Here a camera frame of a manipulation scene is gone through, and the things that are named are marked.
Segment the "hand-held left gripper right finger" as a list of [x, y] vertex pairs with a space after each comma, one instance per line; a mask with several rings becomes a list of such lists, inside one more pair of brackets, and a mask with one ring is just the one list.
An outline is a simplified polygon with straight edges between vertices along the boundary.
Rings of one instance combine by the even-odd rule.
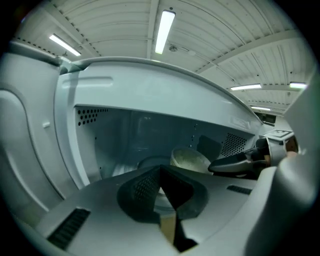
[[161, 248], [161, 256], [246, 254], [252, 225], [249, 217], [240, 217], [257, 181], [164, 165], [159, 172], [161, 187], [176, 210], [173, 244]]

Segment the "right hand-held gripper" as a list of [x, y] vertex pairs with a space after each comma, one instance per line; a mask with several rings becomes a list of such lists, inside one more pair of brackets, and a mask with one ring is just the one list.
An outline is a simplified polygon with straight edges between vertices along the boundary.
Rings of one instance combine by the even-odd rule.
[[[262, 150], [268, 166], [277, 166], [284, 158], [295, 156], [299, 146], [292, 130], [273, 129], [261, 135], [255, 146]], [[256, 174], [257, 168], [265, 167], [266, 160], [253, 160], [251, 155], [241, 152], [225, 158], [216, 159], [208, 166], [214, 175]]]

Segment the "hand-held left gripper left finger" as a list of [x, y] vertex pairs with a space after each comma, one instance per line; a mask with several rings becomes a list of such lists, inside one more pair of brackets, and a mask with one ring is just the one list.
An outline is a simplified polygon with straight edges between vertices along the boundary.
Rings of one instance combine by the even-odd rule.
[[177, 188], [181, 170], [158, 165], [94, 182], [48, 212], [36, 230], [73, 256], [177, 256], [154, 210], [160, 188]]

